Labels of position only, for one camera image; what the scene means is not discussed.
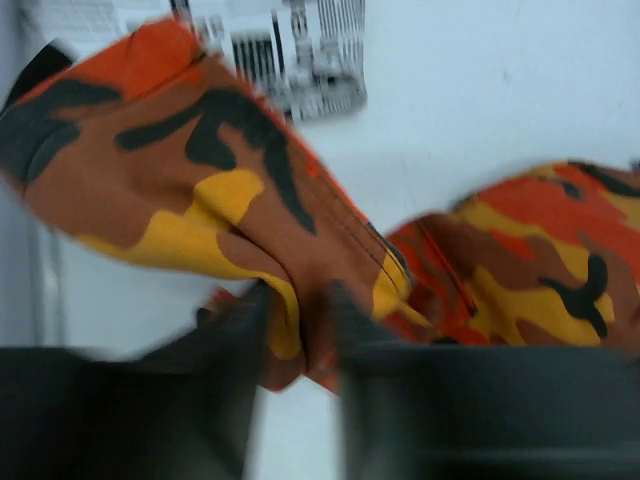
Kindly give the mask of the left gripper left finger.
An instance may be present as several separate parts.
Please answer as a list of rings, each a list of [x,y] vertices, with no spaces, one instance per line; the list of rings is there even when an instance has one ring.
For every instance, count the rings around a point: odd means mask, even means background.
[[[5,479],[239,479],[272,303],[253,287],[142,357],[1,351]]]

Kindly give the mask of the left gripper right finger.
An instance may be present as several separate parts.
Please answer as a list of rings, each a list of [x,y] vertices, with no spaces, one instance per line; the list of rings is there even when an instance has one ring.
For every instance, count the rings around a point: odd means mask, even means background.
[[[639,370],[604,349],[418,345],[329,287],[348,479],[635,479]]]

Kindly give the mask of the orange camouflage trousers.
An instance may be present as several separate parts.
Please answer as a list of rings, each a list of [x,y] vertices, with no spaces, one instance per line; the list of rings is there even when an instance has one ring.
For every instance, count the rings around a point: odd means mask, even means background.
[[[1,173],[44,223],[146,267],[261,280],[266,385],[335,390],[328,285],[419,343],[639,355],[639,176],[550,163],[380,235],[286,120],[179,21],[72,64],[46,47],[1,113]]]

